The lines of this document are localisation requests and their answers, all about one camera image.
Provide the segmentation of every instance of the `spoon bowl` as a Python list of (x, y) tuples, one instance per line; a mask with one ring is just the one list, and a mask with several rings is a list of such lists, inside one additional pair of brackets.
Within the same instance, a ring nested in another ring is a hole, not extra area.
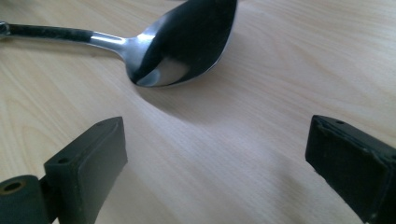
[(198, 77), (218, 62), (228, 43), (236, 8), (237, 0), (189, 0), (130, 38), (4, 21), (0, 21), (0, 37), (45, 38), (109, 49), (124, 60), (135, 85), (170, 86)]

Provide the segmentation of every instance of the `ladle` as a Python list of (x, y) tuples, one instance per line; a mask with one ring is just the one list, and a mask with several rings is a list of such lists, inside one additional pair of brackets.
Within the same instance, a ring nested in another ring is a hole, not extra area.
[(169, 86), (198, 77), (217, 63), (227, 45), (236, 7), (237, 0), (189, 0), (131, 38), (4, 21), (0, 21), (0, 37), (44, 38), (109, 49), (124, 60), (134, 84)]

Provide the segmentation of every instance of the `light wood tabletop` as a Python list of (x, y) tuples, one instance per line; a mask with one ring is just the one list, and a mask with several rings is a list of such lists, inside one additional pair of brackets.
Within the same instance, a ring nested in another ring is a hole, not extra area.
[[(0, 21), (129, 37), (182, 1), (1, 0)], [(89, 46), (0, 40), (0, 181), (122, 116), (129, 162), (96, 223), (354, 224), (305, 161), (310, 120), (396, 147), (396, 1), (240, 0), (219, 63), (183, 85), (136, 87)]]

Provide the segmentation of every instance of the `metal spoon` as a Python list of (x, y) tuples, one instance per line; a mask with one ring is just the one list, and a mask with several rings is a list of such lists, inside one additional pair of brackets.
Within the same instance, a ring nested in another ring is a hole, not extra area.
[(217, 63), (228, 42), (236, 6), (237, 0), (189, 0), (132, 38), (4, 21), (0, 21), (0, 37), (45, 38), (109, 49), (124, 60), (134, 84), (169, 86), (198, 77)]

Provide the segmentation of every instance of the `spoon handle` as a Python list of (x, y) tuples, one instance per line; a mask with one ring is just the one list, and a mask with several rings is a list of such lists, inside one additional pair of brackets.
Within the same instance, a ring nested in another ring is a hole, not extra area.
[(121, 54), (124, 38), (73, 28), (8, 24), (0, 21), (1, 37), (27, 37), (87, 44)]

